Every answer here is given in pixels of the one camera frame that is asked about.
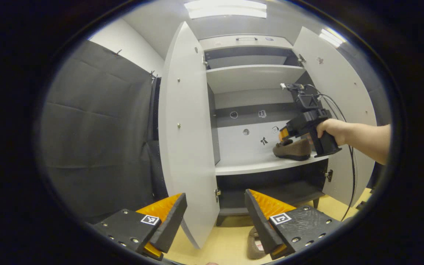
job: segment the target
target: cable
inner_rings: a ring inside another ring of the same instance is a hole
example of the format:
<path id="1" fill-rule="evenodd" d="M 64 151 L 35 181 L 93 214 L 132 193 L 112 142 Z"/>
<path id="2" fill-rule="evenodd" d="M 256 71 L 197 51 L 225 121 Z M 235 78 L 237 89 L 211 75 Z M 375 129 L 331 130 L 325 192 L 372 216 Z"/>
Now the cable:
<path id="1" fill-rule="evenodd" d="M 313 87 L 313 88 L 317 91 L 317 93 L 319 93 L 319 94 L 320 94 L 320 91 L 318 91 L 318 89 L 317 89 L 316 87 L 314 87 L 313 85 L 311 85 L 311 84 L 303 85 L 303 87 L 306 87 L 306 86 Z M 332 107 L 331 107 L 331 105 L 328 103 L 328 101 L 326 100 L 326 98 L 325 98 L 325 97 L 323 97 L 323 99 L 325 100 L 325 102 L 326 102 L 326 104 L 328 105 L 328 107 L 330 107 L 330 109 L 331 109 L 331 111 L 333 112 L 333 114 L 335 115 L 336 119 L 337 119 L 337 120 L 339 120 L 340 118 L 338 117 L 338 115 L 336 115 L 336 112 L 333 110 L 333 108 L 332 108 Z"/>
<path id="2" fill-rule="evenodd" d="M 320 91 L 318 91 L 318 89 L 315 87 L 315 86 L 313 86 L 313 85 L 311 85 L 311 84 L 306 84 L 306 85 L 304 85 L 304 87 L 306 87 L 306 86 L 310 86 L 310 87 L 313 87 L 317 92 L 318 92 L 318 95 L 317 96 L 323 96 L 323 99 L 325 100 L 325 102 L 328 104 L 328 101 L 326 100 L 327 98 L 335 105 L 335 107 L 338 109 L 338 111 L 340 112 L 340 114 L 341 114 L 341 116 L 343 117 L 343 120 L 346 122 L 346 118 L 345 118 L 345 115 L 343 114 L 343 111 L 341 111 L 341 109 L 340 109 L 340 107 L 338 107 L 338 105 L 336 104 L 336 102 L 330 97 L 330 96 L 328 96 L 328 95 L 325 95 L 325 94 L 322 94 Z M 341 221 L 343 221 L 344 219 L 345 219 L 345 217 L 346 217 L 346 215 L 348 214 L 348 211 L 350 210 L 350 208 L 351 208 L 351 204 L 353 203 L 353 199 L 354 199 L 354 193 L 355 193 L 355 190 L 356 190 L 356 169 L 355 169 L 355 166 L 354 166 L 354 161 L 355 161 L 355 157 L 354 157 L 354 149 L 353 149 L 353 147 L 352 146 L 349 146 L 348 145 L 348 149 L 349 149 L 349 151 L 350 151 L 350 156 L 351 156 L 351 167 L 352 167 L 352 170 L 353 170 L 353 189 L 352 189 L 352 193 L 351 193 L 351 199 L 350 199 L 350 203 L 349 203 L 349 205 L 348 205 L 348 208 L 346 209 L 346 212 L 344 213 L 344 215 L 343 215 L 343 218 L 341 218 Z"/>

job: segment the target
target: slipper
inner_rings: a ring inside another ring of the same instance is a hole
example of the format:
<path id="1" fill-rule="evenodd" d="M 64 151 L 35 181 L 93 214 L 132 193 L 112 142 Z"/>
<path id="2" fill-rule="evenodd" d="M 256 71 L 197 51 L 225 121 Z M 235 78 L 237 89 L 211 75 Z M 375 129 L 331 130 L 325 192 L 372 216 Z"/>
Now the slipper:
<path id="1" fill-rule="evenodd" d="M 303 161 L 310 158 L 312 149 L 308 139 L 300 139 L 299 141 L 291 143 L 288 141 L 276 143 L 276 146 L 274 146 L 272 151 L 278 158 Z"/>
<path id="2" fill-rule="evenodd" d="M 258 232 L 254 227 L 250 230 L 250 233 L 248 234 L 248 247 L 246 255 L 250 259 L 259 259 L 266 256 L 266 253 L 264 253 L 263 245 L 259 240 Z"/>

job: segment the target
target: open cabinet door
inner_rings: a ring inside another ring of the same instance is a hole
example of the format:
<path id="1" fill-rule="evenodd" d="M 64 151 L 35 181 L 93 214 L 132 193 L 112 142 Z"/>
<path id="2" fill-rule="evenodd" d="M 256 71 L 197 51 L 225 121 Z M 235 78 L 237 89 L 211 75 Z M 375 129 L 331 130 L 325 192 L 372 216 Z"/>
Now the open cabinet door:
<path id="1" fill-rule="evenodd" d="M 303 66 L 316 88 L 336 101 L 347 122 L 377 125 L 374 108 L 363 82 L 332 44 L 302 27 L 293 52 L 304 58 Z M 348 146 L 342 148 L 328 158 L 328 170 L 333 169 L 333 178 L 331 182 L 325 182 L 323 193 L 348 205 L 352 193 L 352 166 Z M 374 169 L 372 159 L 356 149 L 354 154 L 357 175 L 352 205 L 363 193 Z"/>
<path id="2" fill-rule="evenodd" d="M 160 85 L 158 130 L 168 195 L 184 192 L 182 228 L 201 248 L 219 213 L 204 51 L 183 22 L 168 49 Z"/>

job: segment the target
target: fluorescent light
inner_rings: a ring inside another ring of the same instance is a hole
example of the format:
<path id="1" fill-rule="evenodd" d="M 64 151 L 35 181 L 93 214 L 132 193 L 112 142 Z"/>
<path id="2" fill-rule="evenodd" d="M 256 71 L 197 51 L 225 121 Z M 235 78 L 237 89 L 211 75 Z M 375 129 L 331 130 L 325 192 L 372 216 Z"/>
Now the fluorescent light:
<path id="1" fill-rule="evenodd" d="M 185 3 L 184 6 L 192 20 L 213 15 L 247 15 L 266 18 L 265 4 L 247 0 L 197 0 Z"/>
<path id="2" fill-rule="evenodd" d="M 340 44 L 338 42 L 336 42 L 334 39 L 332 39 L 331 37 L 328 37 L 327 35 L 325 35 L 323 33 L 321 33 L 319 35 L 319 37 L 321 37 L 322 39 L 326 40 L 327 42 L 330 42 L 335 47 L 340 47 Z"/>
<path id="3" fill-rule="evenodd" d="M 343 38 L 342 35 L 338 34 L 338 32 L 332 30 L 331 28 L 328 28 L 329 33 L 331 33 L 332 35 L 334 35 L 335 37 L 337 37 L 338 39 L 340 39 L 342 42 L 346 42 L 346 39 Z"/>
<path id="4" fill-rule="evenodd" d="M 338 39 L 335 35 L 331 34 L 330 32 L 322 29 L 322 34 L 329 37 L 330 39 L 334 40 L 335 42 L 338 42 L 338 44 L 343 43 L 342 40 Z"/>

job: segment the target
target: ceiling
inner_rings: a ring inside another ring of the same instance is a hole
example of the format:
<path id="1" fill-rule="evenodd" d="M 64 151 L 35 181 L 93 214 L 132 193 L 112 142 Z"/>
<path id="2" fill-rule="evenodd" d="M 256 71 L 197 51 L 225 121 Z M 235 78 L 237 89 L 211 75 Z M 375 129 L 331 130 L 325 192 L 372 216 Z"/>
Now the ceiling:
<path id="1" fill-rule="evenodd" d="M 156 0 L 141 5 L 123 19 L 132 26 L 155 49 L 166 58 L 170 42 L 183 21 L 200 40 L 211 36 L 228 34 L 264 34 L 285 37 L 293 44 L 304 26 L 320 33 L 323 23 L 301 7 L 277 0 L 256 0 L 266 3 L 267 18 L 220 16 L 191 20 L 184 7 L 190 0 Z"/>

